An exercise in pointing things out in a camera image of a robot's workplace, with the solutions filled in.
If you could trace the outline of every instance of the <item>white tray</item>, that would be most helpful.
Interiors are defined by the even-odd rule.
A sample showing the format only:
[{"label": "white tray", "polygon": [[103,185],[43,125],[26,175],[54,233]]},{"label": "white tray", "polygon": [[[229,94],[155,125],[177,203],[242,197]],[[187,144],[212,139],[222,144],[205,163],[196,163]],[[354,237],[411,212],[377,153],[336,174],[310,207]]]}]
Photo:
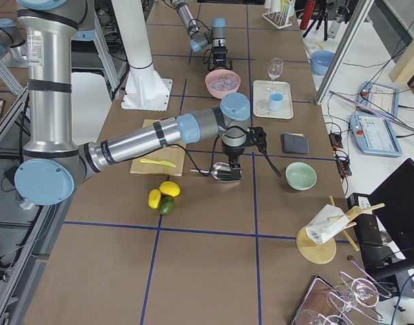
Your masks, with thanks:
[{"label": "white tray", "polygon": [[[265,91],[267,87],[274,87],[276,91],[283,94],[281,108],[277,111],[269,110],[269,94]],[[254,81],[254,115],[257,117],[282,118],[289,120],[294,116],[293,101],[291,99],[290,84],[282,81]]]}]

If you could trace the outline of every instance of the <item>green bowl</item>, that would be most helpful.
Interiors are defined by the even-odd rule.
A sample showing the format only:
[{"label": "green bowl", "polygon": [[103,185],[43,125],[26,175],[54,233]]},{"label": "green bowl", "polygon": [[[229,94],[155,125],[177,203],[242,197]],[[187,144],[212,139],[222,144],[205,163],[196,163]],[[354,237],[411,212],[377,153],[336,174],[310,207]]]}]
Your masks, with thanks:
[{"label": "green bowl", "polygon": [[293,189],[304,191],[315,185],[317,174],[315,170],[303,162],[293,162],[285,170],[285,178]]}]

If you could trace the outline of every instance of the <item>knife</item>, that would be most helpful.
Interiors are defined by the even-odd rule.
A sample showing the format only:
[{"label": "knife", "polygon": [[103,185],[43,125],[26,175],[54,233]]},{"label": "knife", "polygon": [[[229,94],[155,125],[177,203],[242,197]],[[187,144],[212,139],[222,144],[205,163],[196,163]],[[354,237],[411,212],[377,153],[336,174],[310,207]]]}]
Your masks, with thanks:
[{"label": "knife", "polygon": [[139,159],[141,163],[145,164],[157,164],[157,165],[163,165],[163,166],[169,166],[169,167],[176,167],[176,164],[167,160],[153,160],[153,159],[147,159],[147,158],[141,158]]}]

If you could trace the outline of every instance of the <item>table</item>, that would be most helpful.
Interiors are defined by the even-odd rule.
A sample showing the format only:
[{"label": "table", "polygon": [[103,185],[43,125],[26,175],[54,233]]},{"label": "table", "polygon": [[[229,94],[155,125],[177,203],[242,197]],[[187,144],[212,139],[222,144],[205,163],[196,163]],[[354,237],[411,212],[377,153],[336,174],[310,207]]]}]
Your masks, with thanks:
[{"label": "table", "polygon": [[[307,52],[312,53],[313,51],[320,49],[319,44],[321,44],[324,49],[335,52],[345,29],[346,25],[342,24],[338,31],[337,37],[335,39],[329,39],[326,42],[323,41],[322,30],[311,30],[308,36],[304,39]],[[357,36],[355,37],[344,62],[347,64],[370,66],[373,64],[387,62],[389,59],[390,54],[387,52],[374,28],[369,22],[365,22],[362,24]],[[390,80],[388,73],[392,70],[393,66],[394,62],[389,62],[377,82],[398,88],[401,91],[399,94],[399,104],[414,107],[414,96],[411,91],[408,91],[409,87],[405,84],[393,83]],[[352,94],[348,97],[354,99],[356,97],[355,94],[361,90],[361,85],[365,81],[370,80],[380,68],[380,66],[364,68],[361,66],[343,64],[340,67],[339,73],[333,80],[331,90]],[[323,77],[313,76],[313,78],[315,85],[318,88]],[[355,110],[354,106],[335,96],[331,99],[327,96],[322,107],[326,122],[329,123],[333,121],[339,124],[343,131],[347,130],[347,124],[345,121],[350,120],[350,115]],[[414,128],[414,110],[399,108],[398,117],[406,124]],[[328,131],[338,131],[336,126],[333,126],[332,128],[330,124],[326,126]],[[393,128],[397,135],[409,134],[407,130],[404,130],[396,125],[393,125]],[[414,160],[414,136],[398,140],[403,152],[403,155],[398,158],[362,154],[351,134],[345,132],[342,134],[342,137],[344,151],[346,151],[350,156],[350,168],[352,171],[352,176],[348,178],[348,182],[343,183],[346,196],[351,195],[354,192],[364,194],[372,193],[372,191],[374,191],[374,189],[376,189],[378,185],[385,180],[385,178],[387,178],[399,165],[401,165],[404,160],[407,158],[412,158]],[[398,251],[398,247],[394,243],[390,244],[390,247],[392,251]],[[398,258],[402,259],[405,257],[404,255],[399,254]],[[377,305],[377,309],[385,316],[387,322],[390,322],[392,318],[392,310],[395,303],[396,299],[390,299]],[[407,313],[397,313],[395,324],[414,323],[414,299],[402,299],[401,306],[407,310]]]},{"label": "table", "polygon": [[[251,124],[265,127],[268,151],[283,174],[290,163],[304,160],[317,171],[317,184],[292,190],[252,148],[241,158],[239,183],[194,175],[186,158],[183,176],[170,177],[181,187],[175,210],[161,216],[147,206],[147,195],[167,177],[130,175],[130,162],[106,169],[78,188],[23,324],[287,324],[315,274],[332,284],[340,282],[340,270],[358,274],[346,256],[361,262],[359,254],[344,241],[327,265],[308,262],[296,247],[298,229],[329,195],[346,210],[321,109],[310,103],[315,88],[296,22],[274,30],[254,5],[191,8],[206,23],[219,14],[227,19],[229,57],[249,98],[252,82],[266,79],[270,58],[285,59],[281,80],[292,87],[295,117],[252,117]],[[173,79],[168,110],[122,110],[120,97],[99,141],[139,128],[146,118],[219,104],[207,93],[206,67],[190,52],[176,13],[154,3],[147,31],[156,70]],[[310,154],[281,153],[283,131],[303,131]],[[211,146],[212,139],[188,149],[206,166]]]}]

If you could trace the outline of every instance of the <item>robotic arm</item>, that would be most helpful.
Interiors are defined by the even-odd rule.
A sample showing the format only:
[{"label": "robotic arm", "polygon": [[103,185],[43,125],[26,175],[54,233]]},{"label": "robotic arm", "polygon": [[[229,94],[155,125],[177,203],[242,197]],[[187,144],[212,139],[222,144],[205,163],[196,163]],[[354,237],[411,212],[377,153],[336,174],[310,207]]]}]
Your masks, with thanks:
[{"label": "robotic arm", "polygon": [[[191,111],[78,148],[71,130],[70,40],[86,16],[87,2],[17,1],[18,19],[25,25],[29,50],[31,136],[24,146],[24,162],[15,175],[23,197],[39,205],[56,204],[107,166],[179,140],[188,144],[217,135],[222,138],[232,169],[240,172],[238,158],[246,146],[255,144],[256,138],[246,132],[250,103],[240,93],[228,95],[218,107]],[[265,133],[260,138],[264,141]]]},{"label": "robotic arm", "polygon": [[24,37],[20,34],[15,23],[10,19],[0,19],[0,56],[2,56],[7,48],[13,59],[24,61],[27,55],[27,48]]},{"label": "robotic arm", "polygon": [[227,44],[225,41],[225,19],[217,17],[213,20],[212,29],[202,32],[198,25],[198,19],[195,19],[190,12],[185,0],[172,0],[172,6],[176,9],[187,34],[190,36],[190,45],[194,52],[201,51],[204,47],[212,44],[212,59],[208,60],[208,71],[215,68],[226,68],[233,70],[233,63],[227,60]]}]

